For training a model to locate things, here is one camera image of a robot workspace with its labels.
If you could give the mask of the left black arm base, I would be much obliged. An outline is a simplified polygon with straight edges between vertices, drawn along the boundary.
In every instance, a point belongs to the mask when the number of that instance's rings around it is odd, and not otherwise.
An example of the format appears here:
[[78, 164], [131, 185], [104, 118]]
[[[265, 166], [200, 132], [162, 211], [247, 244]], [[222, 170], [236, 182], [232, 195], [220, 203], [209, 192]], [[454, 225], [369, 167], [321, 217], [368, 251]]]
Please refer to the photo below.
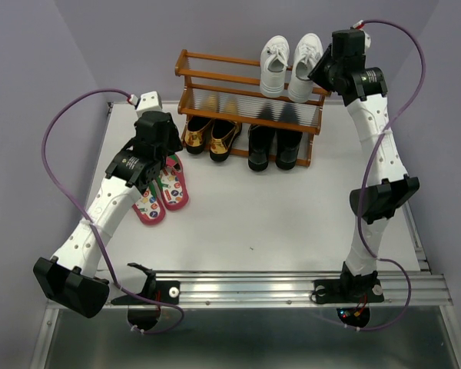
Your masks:
[[143, 335], [167, 333], [184, 318], [179, 307], [181, 283], [178, 280], [158, 280], [154, 270], [131, 262], [128, 267], [144, 274], [145, 280], [137, 297], [124, 293], [111, 301], [114, 306], [128, 307], [127, 321], [131, 331]]

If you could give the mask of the white sneaker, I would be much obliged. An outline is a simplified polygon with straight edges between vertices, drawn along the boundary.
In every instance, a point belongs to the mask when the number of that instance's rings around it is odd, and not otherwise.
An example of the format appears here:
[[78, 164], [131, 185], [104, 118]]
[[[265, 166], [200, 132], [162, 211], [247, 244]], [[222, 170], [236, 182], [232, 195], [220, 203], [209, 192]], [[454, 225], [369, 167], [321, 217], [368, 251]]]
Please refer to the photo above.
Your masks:
[[305, 103], [309, 99], [313, 91], [313, 81], [309, 79], [309, 74], [322, 55], [322, 42], [316, 34], [305, 34], [299, 40], [294, 52], [294, 62], [287, 89], [290, 100]]
[[284, 89], [290, 48], [281, 35], [271, 38], [260, 53], [260, 92], [268, 98], [280, 97]]

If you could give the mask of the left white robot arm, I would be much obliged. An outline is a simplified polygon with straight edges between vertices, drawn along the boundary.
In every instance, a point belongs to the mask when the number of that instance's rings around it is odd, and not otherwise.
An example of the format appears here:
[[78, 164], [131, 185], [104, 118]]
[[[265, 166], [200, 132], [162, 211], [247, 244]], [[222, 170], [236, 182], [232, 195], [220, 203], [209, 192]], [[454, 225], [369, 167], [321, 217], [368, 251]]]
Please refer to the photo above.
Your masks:
[[101, 187], [68, 240], [50, 257], [39, 258], [33, 273], [45, 296], [91, 318], [106, 303], [108, 281], [95, 276], [106, 245], [132, 206], [182, 149], [170, 113], [146, 111], [134, 123], [135, 135], [114, 156]]

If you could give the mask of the orange wooden shoe shelf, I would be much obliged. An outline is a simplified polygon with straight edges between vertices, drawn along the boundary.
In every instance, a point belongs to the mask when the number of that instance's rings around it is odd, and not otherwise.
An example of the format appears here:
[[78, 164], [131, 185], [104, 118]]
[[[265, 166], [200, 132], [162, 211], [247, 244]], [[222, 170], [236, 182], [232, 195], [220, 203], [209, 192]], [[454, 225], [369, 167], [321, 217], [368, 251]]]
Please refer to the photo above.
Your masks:
[[205, 117], [240, 122], [243, 132], [251, 125], [299, 131], [303, 136], [297, 165], [310, 166], [328, 91], [315, 86], [302, 104], [291, 101], [285, 91], [279, 97], [268, 98], [259, 89], [259, 61], [186, 49], [178, 56], [174, 72], [184, 79], [177, 113], [186, 122]]

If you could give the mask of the gold loafer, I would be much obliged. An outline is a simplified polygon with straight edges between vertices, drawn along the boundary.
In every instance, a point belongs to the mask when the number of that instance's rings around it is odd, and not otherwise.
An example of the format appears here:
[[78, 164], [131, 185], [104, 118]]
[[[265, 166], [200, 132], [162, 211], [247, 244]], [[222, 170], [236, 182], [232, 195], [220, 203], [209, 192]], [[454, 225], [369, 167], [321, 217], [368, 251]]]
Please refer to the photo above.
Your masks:
[[[216, 111], [218, 109], [218, 97], [215, 94], [208, 95], [202, 103], [205, 111]], [[207, 131], [214, 123], [213, 118], [203, 116], [191, 116], [186, 124], [184, 143], [189, 154], [198, 155], [202, 153], [207, 144]]]
[[209, 150], [212, 161], [222, 162], [229, 157], [234, 141], [240, 135], [241, 130], [242, 123], [239, 121], [213, 119]]

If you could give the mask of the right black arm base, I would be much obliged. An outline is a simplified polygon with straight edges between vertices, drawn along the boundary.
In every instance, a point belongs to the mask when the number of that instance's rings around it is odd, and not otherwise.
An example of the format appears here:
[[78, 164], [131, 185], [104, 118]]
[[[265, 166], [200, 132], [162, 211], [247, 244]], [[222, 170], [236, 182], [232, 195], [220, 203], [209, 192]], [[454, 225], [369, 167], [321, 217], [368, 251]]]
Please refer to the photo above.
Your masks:
[[347, 327], [365, 328], [370, 321], [369, 303], [384, 302], [378, 274], [354, 276], [343, 263], [337, 279], [316, 279], [310, 293], [313, 303], [338, 304], [337, 316]]

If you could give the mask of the aluminium front rail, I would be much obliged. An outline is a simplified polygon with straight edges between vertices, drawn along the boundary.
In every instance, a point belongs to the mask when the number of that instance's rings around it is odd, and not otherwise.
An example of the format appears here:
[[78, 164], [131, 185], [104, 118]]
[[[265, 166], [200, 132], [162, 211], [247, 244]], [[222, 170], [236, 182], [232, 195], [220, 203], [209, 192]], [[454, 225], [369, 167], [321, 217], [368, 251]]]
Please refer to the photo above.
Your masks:
[[[146, 276], [140, 271], [118, 277], [132, 292], [141, 291]], [[163, 272], [156, 271], [157, 282], [179, 281], [179, 305], [183, 309], [218, 308], [325, 308], [339, 304], [318, 305], [311, 301], [313, 281], [333, 280], [338, 273], [313, 272]], [[410, 307], [452, 306], [446, 280], [428, 272], [410, 273]], [[383, 307], [402, 307], [407, 297], [407, 282], [401, 272], [381, 272]]]

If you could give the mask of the pink sandal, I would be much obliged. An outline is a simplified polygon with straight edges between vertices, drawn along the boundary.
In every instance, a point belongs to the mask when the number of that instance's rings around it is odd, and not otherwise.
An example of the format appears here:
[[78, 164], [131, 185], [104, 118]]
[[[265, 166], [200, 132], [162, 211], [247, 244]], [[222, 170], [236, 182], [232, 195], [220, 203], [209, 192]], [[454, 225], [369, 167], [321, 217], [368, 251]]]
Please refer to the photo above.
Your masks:
[[144, 225], [155, 226], [165, 219], [165, 208], [154, 187], [149, 187], [132, 208]]
[[189, 202], [184, 167], [177, 155], [167, 157], [166, 165], [161, 169], [157, 184], [162, 202], [169, 211], [181, 210]]

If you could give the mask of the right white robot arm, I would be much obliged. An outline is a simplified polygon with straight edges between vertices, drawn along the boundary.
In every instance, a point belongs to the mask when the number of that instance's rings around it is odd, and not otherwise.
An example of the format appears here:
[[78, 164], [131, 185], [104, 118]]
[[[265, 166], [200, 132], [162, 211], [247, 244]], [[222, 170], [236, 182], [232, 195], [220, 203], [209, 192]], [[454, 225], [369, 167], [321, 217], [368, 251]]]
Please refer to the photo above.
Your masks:
[[408, 175], [396, 147], [384, 75], [379, 68], [366, 66], [366, 38], [360, 29], [335, 31], [309, 74], [317, 85], [343, 99], [366, 160], [362, 184], [350, 193], [350, 207], [357, 223], [343, 267], [350, 274], [338, 281], [338, 291], [347, 300], [355, 300], [365, 292], [362, 277], [376, 271], [380, 244], [390, 219], [420, 187], [418, 178]]

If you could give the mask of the black loafer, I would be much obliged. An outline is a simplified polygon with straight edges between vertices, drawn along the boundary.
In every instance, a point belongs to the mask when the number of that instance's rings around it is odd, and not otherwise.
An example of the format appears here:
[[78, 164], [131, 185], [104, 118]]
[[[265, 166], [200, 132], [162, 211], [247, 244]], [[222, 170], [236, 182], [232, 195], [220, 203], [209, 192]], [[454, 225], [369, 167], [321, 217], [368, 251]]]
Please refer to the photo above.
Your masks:
[[[280, 121], [290, 125], [298, 125], [299, 118], [293, 105], [285, 105], [280, 114]], [[276, 166], [282, 170], [290, 170], [297, 163], [300, 143], [303, 137], [301, 131], [290, 129], [277, 130]]]
[[266, 125], [251, 125], [248, 130], [248, 166], [253, 171], [264, 171], [276, 129]]

